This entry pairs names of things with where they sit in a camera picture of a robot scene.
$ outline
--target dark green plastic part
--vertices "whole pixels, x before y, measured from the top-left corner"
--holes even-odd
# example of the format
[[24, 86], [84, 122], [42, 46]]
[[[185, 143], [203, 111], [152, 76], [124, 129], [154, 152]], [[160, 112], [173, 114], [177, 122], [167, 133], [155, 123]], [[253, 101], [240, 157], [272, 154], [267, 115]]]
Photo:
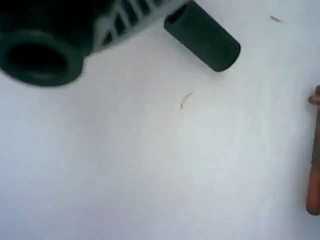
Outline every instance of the dark green plastic part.
[[194, 1], [168, 16], [164, 28], [215, 72], [228, 69], [241, 51], [240, 44]]
[[0, 68], [14, 79], [37, 86], [74, 81], [92, 50], [99, 2], [4, 1], [0, 9]]

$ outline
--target tube opening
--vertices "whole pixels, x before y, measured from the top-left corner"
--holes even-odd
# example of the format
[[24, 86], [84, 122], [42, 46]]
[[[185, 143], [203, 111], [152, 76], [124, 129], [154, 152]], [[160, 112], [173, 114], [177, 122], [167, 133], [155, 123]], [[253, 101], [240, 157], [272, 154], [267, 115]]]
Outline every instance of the tube opening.
[[168, 18], [167, 21], [170, 24], [174, 24], [176, 21], [178, 21], [182, 15], [185, 13], [187, 10], [187, 5], [183, 5], [181, 8], [179, 8], [175, 13], [171, 14]]
[[11, 47], [4, 63], [10, 72], [24, 73], [36, 82], [56, 78], [68, 71], [68, 62], [50, 46], [38, 43], [20, 43]]

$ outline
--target small debris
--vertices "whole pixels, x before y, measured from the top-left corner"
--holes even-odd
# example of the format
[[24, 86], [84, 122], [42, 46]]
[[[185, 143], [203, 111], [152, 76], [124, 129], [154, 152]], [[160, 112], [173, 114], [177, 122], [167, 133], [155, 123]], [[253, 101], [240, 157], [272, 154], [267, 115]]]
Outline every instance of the small debris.
[[277, 22], [277, 23], [282, 23], [282, 20], [279, 19], [279, 18], [277, 18], [277, 17], [275, 17], [275, 16], [270, 16], [270, 18], [271, 18], [273, 21]]
[[187, 95], [184, 96], [184, 98], [182, 99], [181, 103], [180, 103], [180, 109], [184, 109], [184, 104], [187, 101], [188, 98], [191, 97], [191, 95], [194, 94], [193, 92], [188, 93]]

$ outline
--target orange object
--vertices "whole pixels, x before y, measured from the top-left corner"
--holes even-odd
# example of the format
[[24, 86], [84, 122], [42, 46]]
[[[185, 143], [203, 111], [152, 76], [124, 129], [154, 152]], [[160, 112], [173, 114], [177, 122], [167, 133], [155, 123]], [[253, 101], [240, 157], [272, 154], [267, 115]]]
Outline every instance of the orange object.
[[314, 131], [313, 153], [309, 178], [306, 210], [311, 215], [320, 214], [320, 86], [315, 95], [309, 97], [309, 103], [317, 106], [316, 127]]

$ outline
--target green cylindrical tube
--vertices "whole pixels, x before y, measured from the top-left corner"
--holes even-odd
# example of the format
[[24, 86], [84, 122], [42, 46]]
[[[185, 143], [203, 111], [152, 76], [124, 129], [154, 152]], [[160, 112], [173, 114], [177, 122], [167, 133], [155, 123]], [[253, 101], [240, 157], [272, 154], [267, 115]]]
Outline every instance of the green cylindrical tube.
[[237, 40], [194, 1], [168, 16], [164, 27], [216, 72], [228, 69], [240, 54]]

